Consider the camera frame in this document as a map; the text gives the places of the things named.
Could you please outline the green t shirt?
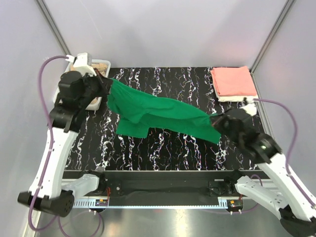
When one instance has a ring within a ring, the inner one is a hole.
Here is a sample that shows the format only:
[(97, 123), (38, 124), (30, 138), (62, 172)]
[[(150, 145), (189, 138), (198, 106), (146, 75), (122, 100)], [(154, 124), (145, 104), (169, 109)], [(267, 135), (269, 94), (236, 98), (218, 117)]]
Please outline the green t shirt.
[(160, 128), (214, 144), (220, 140), (221, 134), (211, 125), (211, 116), (190, 104), (147, 94), (116, 79), (107, 99), (108, 108), (119, 115), (119, 135), (146, 138), (150, 128)]

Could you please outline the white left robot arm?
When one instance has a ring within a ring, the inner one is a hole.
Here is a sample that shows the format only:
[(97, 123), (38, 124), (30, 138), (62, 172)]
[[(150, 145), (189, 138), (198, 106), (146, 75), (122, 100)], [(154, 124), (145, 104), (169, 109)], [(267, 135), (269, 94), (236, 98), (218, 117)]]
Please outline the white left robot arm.
[(102, 172), (88, 171), (66, 185), (62, 185), (62, 178), (71, 147), (85, 121), (85, 109), (96, 97), (109, 95), (112, 83), (99, 72), (89, 76), (69, 71), (61, 76), (59, 93), (49, 113), (43, 157), (29, 190), (18, 195), (20, 204), (30, 210), (66, 217), (77, 198), (106, 190)]

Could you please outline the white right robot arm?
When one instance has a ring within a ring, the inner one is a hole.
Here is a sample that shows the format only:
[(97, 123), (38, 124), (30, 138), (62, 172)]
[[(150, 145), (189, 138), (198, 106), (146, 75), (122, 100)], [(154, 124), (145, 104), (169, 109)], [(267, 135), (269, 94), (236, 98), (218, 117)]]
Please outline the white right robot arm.
[(316, 235), (316, 208), (309, 199), (316, 197), (304, 184), (295, 185), (296, 174), (286, 167), (286, 156), (268, 134), (259, 133), (250, 124), (252, 114), (248, 109), (229, 109), (210, 118), (211, 125), (229, 138), (264, 171), (279, 190), (279, 194), (256, 184), (251, 178), (235, 170), (225, 178), (228, 188), (247, 196), (276, 216), (283, 228), (293, 237)]

